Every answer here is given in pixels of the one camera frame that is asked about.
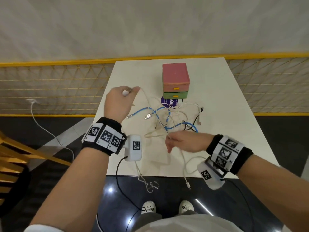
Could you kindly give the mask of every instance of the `purple sticker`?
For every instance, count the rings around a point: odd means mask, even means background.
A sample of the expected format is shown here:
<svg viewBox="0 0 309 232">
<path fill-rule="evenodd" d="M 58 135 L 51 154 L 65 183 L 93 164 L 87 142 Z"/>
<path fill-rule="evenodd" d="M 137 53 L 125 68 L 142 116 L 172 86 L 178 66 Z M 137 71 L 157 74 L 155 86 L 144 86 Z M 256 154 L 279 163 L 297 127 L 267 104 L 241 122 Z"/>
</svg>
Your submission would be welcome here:
<svg viewBox="0 0 309 232">
<path fill-rule="evenodd" d="M 166 108 L 172 108 L 177 106 L 178 99 L 164 99 L 163 97 L 161 97 L 161 103 Z"/>
</svg>

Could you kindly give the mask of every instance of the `white table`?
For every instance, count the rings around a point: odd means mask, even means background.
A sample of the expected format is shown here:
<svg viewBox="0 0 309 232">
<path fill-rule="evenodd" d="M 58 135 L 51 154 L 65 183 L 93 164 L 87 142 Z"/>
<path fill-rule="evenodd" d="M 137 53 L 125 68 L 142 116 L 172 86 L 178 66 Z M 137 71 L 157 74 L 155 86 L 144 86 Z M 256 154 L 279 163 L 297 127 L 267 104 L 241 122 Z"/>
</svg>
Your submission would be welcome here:
<svg viewBox="0 0 309 232">
<path fill-rule="evenodd" d="M 163 95 L 162 64 L 181 62 L 187 64 L 191 81 L 188 99 L 184 102 L 196 102 L 200 107 L 204 107 L 204 111 L 200 115 L 202 125 L 197 126 L 198 131 L 229 135 L 251 148 L 256 155 L 279 166 L 224 58 L 117 61 L 94 122 L 104 116 L 105 96 L 113 87 L 122 85 L 140 86 L 148 97 L 160 99 Z M 151 99 L 150 103 L 154 109 L 162 106 L 155 99 Z M 137 94 L 134 105 L 130 114 L 148 106 L 142 91 Z M 184 105 L 182 108 L 188 115 L 188 119 L 193 122 L 198 114 L 198 108 L 194 105 Z M 144 119 L 148 113 L 150 113 L 149 110 L 141 111 L 132 118 L 125 119 L 122 123 L 123 132 L 126 135 L 138 134 L 142 137 L 142 160 L 138 163 L 142 174 L 144 176 L 182 177 L 183 159 L 178 148 L 174 148 L 172 153 L 168 154 L 165 136 L 144 137 L 146 133 L 153 130 L 156 123 L 155 117 L 148 120 Z M 195 155 L 209 156 L 206 152 L 195 154 L 184 152 L 184 154 L 186 160 Z M 123 156 L 124 151 L 122 150 L 119 155 L 110 157 L 108 175 L 116 174 L 117 164 Z M 192 160 L 187 165 L 188 171 L 195 170 L 197 164 L 202 160 Z M 134 162 L 122 161 L 118 174 L 136 176 L 137 171 Z M 188 177 L 201 176 L 198 172 L 195 172 Z M 228 173 L 226 178 L 237 177 Z"/>
</svg>

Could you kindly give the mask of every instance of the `white wall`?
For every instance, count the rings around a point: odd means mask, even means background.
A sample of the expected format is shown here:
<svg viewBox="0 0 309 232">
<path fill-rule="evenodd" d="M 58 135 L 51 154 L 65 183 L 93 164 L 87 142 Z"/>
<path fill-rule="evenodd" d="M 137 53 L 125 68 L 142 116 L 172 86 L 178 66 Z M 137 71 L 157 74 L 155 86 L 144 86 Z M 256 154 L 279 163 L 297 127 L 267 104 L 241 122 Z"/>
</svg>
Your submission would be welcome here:
<svg viewBox="0 0 309 232">
<path fill-rule="evenodd" d="M 309 50 L 309 0 L 0 1 L 0 62 Z"/>
</svg>

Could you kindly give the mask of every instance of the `white sneaker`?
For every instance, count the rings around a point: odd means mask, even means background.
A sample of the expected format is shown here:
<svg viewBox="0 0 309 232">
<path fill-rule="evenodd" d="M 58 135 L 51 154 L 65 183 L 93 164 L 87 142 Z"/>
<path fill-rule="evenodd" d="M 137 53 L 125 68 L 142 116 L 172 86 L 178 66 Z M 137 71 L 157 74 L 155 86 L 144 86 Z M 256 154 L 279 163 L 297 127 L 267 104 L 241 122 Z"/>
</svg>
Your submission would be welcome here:
<svg viewBox="0 0 309 232">
<path fill-rule="evenodd" d="M 190 203 L 189 201 L 183 200 L 179 205 L 178 214 L 182 214 L 182 213 L 184 213 L 185 211 L 188 211 L 188 210 L 194 211 L 194 207 L 193 207 L 192 203 Z"/>
<path fill-rule="evenodd" d="M 143 204 L 141 213 L 142 214 L 144 214 L 144 213 L 157 213 L 157 209 L 155 207 L 155 203 L 152 202 L 152 201 L 145 202 Z"/>
</svg>

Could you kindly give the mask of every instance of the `storage box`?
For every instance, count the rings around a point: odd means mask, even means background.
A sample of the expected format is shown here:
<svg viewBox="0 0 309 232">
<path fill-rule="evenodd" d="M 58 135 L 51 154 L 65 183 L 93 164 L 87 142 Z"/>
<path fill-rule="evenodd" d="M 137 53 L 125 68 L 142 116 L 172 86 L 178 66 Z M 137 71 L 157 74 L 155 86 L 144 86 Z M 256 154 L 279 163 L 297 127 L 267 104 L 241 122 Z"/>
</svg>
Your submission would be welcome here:
<svg viewBox="0 0 309 232">
<path fill-rule="evenodd" d="M 163 97 L 187 98 L 190 78 L 186 63 L 169 63 L 162 65 Z"/>
</svg>

